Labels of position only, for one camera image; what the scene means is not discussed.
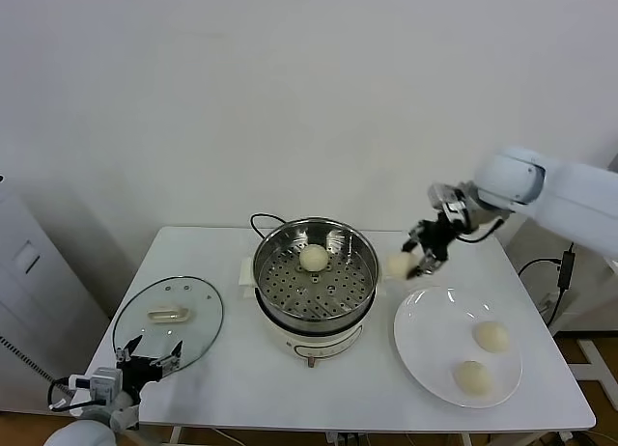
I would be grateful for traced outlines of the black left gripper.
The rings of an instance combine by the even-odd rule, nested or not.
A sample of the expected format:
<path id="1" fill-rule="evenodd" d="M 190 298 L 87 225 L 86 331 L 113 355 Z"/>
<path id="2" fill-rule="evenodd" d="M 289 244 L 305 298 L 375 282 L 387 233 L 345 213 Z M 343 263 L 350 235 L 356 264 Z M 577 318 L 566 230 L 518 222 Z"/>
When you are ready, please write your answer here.
<path id="1" fill-rule="evenodd" d="M 159 382 L 162 379 L 162 369 L 178 368 L 182 356 L 182 341 L 179 341 L 168 355 L 157 359 L 131 356 L 141 340 L 142 335 L 138 335 L 115 351 L 118 368 L 122 371 L 122 390 L 133 401 L 141 400 L 141 391 L 147 383 Z"/>

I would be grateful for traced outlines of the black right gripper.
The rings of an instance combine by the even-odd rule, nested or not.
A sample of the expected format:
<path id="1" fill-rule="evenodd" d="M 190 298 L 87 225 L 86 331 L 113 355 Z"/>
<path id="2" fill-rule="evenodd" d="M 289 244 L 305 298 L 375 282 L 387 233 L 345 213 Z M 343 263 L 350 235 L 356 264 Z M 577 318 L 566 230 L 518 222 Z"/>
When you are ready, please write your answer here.
<path id="1" fill-rule="evenodd" d="M 418 222 L 408 232 L 402 251 L 413 251 L 420 244 L 425 255 L 411 254 L 414 263 L 409 277 L 433 275 L 438 271 L 442 262 L 448 260 L 448 247 L 456 237 L 457 231 L 445 213 L 439 213 L 434 221 Z"/>

